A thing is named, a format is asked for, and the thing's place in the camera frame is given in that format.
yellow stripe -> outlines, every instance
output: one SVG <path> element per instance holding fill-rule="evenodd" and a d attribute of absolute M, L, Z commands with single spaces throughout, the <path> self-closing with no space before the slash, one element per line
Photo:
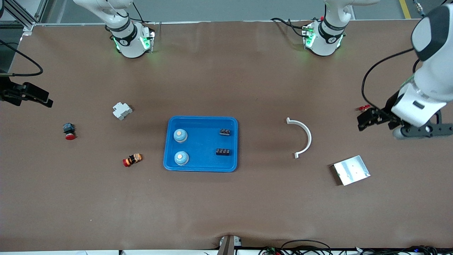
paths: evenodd
<path fill-rule="evenodd" d="M 409 14 L 409 9 L 407 8 L 406 0 L 400 0 L 400 5 L 401 5 L 401 9 L 403 10 L 403 13 L 404 13 L 404 18 L 411 19 L 411 16 Z"/>

white puzzle-shaped object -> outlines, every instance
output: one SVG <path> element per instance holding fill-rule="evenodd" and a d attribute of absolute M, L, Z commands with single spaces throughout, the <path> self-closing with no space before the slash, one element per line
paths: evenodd
<path fill-rule="evenodd" d="M 115 110 L 113 115 L 119 120 L 123 120 L 126 115 L 132 113 L 132 109 L 126 103 L 119 102 L 113 107 L 113 109 Z"/>

table surface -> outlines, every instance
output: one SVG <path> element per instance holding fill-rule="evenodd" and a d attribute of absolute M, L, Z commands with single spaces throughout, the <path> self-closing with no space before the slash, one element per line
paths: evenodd
<path fill-rule="evenodd" d="M 0 250 L 207 249 L 226 234 L 259 246 L 452 246 L 452 138 L 357 129 L 363 75 L 409 48 L 415 24 L 351 22 L 329 57 L 305 51 L 281 24 L 162 25 L 155 52 L 138 59 L 118 54 L 103 26 L 35 27 L 19 49 L 44 73 L 12 80 L 48 90 L 54 104 L 0 104 Z M 415 59 L 378 66 L 369 99 L 383 106 Z M 16 57 L 13 70 L 35 67 Z M 134 109 L 123 121 L 112 114 L 120 101 Z M 235 117 L 237 170 L 165 170 L 174 115 Z M 452 115 L 447 106 L 444 121 Z M 306 138 L 287 117 L 313 135 L 299 159 Z M 143 161 L 125 168 L 133 153 Z M 371 177 L 339 186 L 328 166 L 356 155 Z"/>

black terminal block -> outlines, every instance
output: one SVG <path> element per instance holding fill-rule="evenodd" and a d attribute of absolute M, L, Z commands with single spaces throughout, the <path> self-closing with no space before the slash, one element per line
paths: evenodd
<path fill-rule="evenodd" d="M 216 155 L 229 156 L 230 155 L 230 150 L 229 149 L 216 149 Z"/>
<path fill-rule="evenodd" d="M 223 136 L 229 136 L 230 135 L 230 130 L 229 129 L 220 129 L 220 134 Z"/>

white curved handle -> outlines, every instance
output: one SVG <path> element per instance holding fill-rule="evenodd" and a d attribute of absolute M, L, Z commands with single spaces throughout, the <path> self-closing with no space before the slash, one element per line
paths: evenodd
<path fill-rule="evenodd" d="M 307 132 L 307 136 L 308 136 L 307 146 L 306 146 L 305 149 L 303 149 L 302 151 L 299 151 L 299 152 L 294 153 L 294 157 L 295 157 L 295 158 L 299 158 L 299 154 L 304 153 L 306 150 L 308 150 L 308 147 L 310 147 L 310 144 L 311 144 L 311 132 L 310 132 L 310 129 L 308 129 L 308 127 L 307 127 L 305 124 L 303 124 L 302 122 L 297 121 L 297 120 L 291 120 L 289 117 L 286 118 L 286 123 L 287 123 L 287 124 L 298 125 L 298 126 L 301 127 L 305 132 Z"/>

